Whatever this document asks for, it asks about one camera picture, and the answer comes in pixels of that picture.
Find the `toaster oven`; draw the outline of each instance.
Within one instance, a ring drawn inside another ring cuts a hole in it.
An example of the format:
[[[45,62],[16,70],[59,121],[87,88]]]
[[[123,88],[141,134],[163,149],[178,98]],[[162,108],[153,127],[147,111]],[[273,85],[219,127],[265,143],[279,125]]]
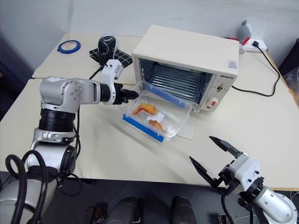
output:
[[[214,111],[238,76],[239,42],[152,25],[132,58],[137,81]]]

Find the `oven dial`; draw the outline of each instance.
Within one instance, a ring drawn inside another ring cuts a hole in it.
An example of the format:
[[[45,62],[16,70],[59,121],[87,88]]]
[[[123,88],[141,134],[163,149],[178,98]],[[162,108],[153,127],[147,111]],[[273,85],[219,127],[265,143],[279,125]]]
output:
[[[217,97],[210,97],[206,101],[206,107],[208,109],[216,107],[218,105],[219,101]]]

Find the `white wall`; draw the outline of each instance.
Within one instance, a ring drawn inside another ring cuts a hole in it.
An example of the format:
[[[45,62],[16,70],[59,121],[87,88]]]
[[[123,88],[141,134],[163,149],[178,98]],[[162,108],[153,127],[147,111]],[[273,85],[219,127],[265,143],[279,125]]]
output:
[[[2,38],[34,71],[65,33],[68,8],[68,0],[0,0]]]
[[[75,0],[71,30],[142,36],[156,24],[227,37],[244,19],[280,65],[299,38],[299,0]]]

